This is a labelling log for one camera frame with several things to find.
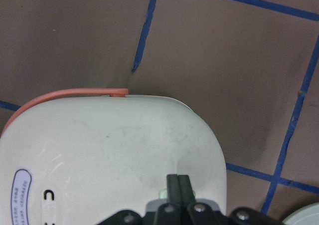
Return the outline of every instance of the sticker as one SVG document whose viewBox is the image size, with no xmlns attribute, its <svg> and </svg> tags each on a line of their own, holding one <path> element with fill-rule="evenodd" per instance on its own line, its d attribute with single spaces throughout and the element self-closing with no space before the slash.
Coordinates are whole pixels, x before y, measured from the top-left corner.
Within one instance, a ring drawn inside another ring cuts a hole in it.
<svg viewBox="0 0 319 225">
<path fill-rule="evenodd" d="M 30 185 L 31 174 L 25 169 L 19 169 L 14 175 L 11 191 L 13 225 L 29 225 L 27 205 Z"/>
</svg>

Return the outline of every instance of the blue tape strip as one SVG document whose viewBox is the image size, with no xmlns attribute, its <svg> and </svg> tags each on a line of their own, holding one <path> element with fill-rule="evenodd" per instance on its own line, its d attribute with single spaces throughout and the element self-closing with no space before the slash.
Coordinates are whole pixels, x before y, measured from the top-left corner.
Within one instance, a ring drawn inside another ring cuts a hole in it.
<svg viewBox="0 0 319 225">
<path fill-rule="evenodd" d="M 319 194 L 319 188 L 312 185 L 303 184 L 303 183 L 299 183 L 299 182 L 295 182 L 295 181 L 283 179 L 283 178 L 280 178 L 278 182 L 279 184 L 282 184 L 291 188 L 298 188 L 310 193 Z"/>
<path fill-rule="evenodd" d="M 292 8 L 292 7 L 281 5 L 281 4 L 272 3 L 265 0 L 234 0 L 234 1 L 238 1 L 245 4 L 251 4 L 261 8 L 270 9 L 273 11 L 297 16 L 304 19 L 319 21 L 319 14 L 308 12 L 301 9 Z"/>
<path fill-rule="evenodd" d="M 316 44 L 315 44 L 315 47 L 313 50 L 313 54 L 311 56 L 311 59 L 310 59 L 309 65 L 308 65 L 308 69 L 307 69 L 306 75 L 304 77 L 304 81 L 302 84 L 302 94 L 300 94 L 297 98 L 297 102 L 295 104 L 295 108 L 294 108 L 293 114 L 291 116 L 290 123 L 289 123 L 288 129 L 287 129 L 286 135 L 285 135 L 285 139 L 284 139 L 284 142 L 283 142 L 283 145 L 281 147 L 280 154 L 279 154 L 279 157 L 277 160 L 277 165 L 275 168 L 274 176 L 273 176 L 273 179 L 270 183 L 270 186 L 269 186 L 269 189 L 267 192 L 267 196 L 266 196 L 266 200 L 265 200 L 263 207 L 261 209 L 261 212 L 263 214 L 267 214 L 268 209 L 270 207 L 270 204 L 274 198 L 277 184 L 279 182 L 280 175 L 281 175 L 281 172 L 283 170 L 284 163 L 285 163 L 289 142 L 290 142 L 290 139 L 295 132 L 296 125 L 297 125 L 297 122 L 298 122 L 298 119 L 300 116 L 300 112 L 301 112 L 301 109 L 303 107 L 304 99 L 305 99 L 306 93 L 308 91 L 311 78 L 314 74 L 315 67 L 316 67 L 317 62 L 318 62 L 318 56 L 319 56 L 319 36 L 317 37 L 317 41 L 316 41 Z"/>
<path fill-rule="evenodd" d="M 244 175 L 248 175 L 257 179 L 262 179 L 262 180 L 266 180 L 266 181 L 271 181 L 272 179 L 272 175 L 269 174 L 264 174 L 255 170 L 251 170 L 251 169 L 246 169 L 244 167 L 240 167 L 234 164 L 230 164 L 230 163 L 226 163 L 226 169 L 236 172 L 236 173 L 240 173 L 240 174 L 244 174 Z"/>
<path fill-rule="evenodd" d="M 136 54 L 135 54 L 135 59 L 134 59 L 134 65 L 133 65 L 132 73 L 138 68 L 138 66 L 141 63 L 141 60 L 142 60 L 142 57 L 143 57 L 143 53 L 144 53 L 146 38 L 147 38 L 147 36 L 149 34 L 151 23 L 152 23 L 152 19 L 153 19 L 155 5 L 156 5 L 156 0 L 150 0 L 149 7 L 148 7 L 148 12 L 147 12 L 147 16 L 146 16 L 146 21 L 145 21 L 145 23 L 143 25 L 143 29 L 142 29 L 139 45 L 138 45 L 138 48 L 137 48 L 137 51 L 136 51 Z"/>
<path fill-rule="evenodd" d="M 20 106 L 0 100 L 0 108 L 17 111 L 20 108 Z"/>
</svg>

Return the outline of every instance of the bolt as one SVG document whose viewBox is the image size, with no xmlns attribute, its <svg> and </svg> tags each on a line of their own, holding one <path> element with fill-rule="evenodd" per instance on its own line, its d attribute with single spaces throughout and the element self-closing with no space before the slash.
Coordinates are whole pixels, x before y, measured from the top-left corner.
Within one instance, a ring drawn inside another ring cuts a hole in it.
<svg viewBox="0 0 319 225">
<path fill-rule="evenodd" d="M 130 222 L 134 221 L 134 219 L 135 219 L 134 216 L 132 216 L 131 214 L 128 214 L 124 217 L 124 222 L 130 223 Z"/>
<path fill-rule="evenodd" d="M 169 205 L 165 206 L 164 211 L 167 213 L 171 213 L 174 211 L 174 207 L 169 204 Z"/>
<path fill-rule="evenodd" d="M 196 212 L 201 213 L 201 212 L 205 211 L 205 205 L 204 204 L 195 204 L 194 209 Z"/>
<path fill-rule="evenodd" d="M 238 219 L 245 221 L 249 219 L 249 214 L 246 211 L 239 211 L 236 213 Z"/>
</svg>

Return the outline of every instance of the screw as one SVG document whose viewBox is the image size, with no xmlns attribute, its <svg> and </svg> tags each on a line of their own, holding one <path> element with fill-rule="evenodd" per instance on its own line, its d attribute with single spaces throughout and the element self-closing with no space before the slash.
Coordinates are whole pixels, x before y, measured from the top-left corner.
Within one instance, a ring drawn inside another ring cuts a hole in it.
<svg viewBox="0 0 319 225">
<path fill-rule="evenodd" d="M 205 206 L 204 206 L 204 204 L 195 204 L 194 209 L 196 212 L 201 213 L 201 212 L 205 211 Z"/>
<path fill-rule="evenodd" d="M 239 211 L 236 213 L 238 219 L 245 221 L 249 219 L 249 214 L 246 211 Z"/>
<path fill-rule="evenodd" d="M 130 222 L 134 221 L 134 219 L 135 219 L 134 216 L 132 216 L 131 214 L 128 214 L 124 217 L 124 222 L 130 223 Z"/>
<path fill-rule="evenodd" d="M 165 206 L 164 211 L 167 213 L 171 213 L 174 211 L 174 207 L 169 204 L 169 205 Z"/>
</svg>

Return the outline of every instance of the white label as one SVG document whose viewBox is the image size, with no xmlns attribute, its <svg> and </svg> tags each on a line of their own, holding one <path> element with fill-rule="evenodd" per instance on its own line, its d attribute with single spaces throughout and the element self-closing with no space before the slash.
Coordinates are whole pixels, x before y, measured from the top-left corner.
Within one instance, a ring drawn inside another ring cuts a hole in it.
<svg viewBox="0 0 319 225">
<path fill-rule="evenodd" d="M 31 184 L 31 174 L 20 169 L 15 173 L 11 191 L 11 216 L 13 225 L 29 225 L 27 202 L 29 188 Z"/>
</svg>

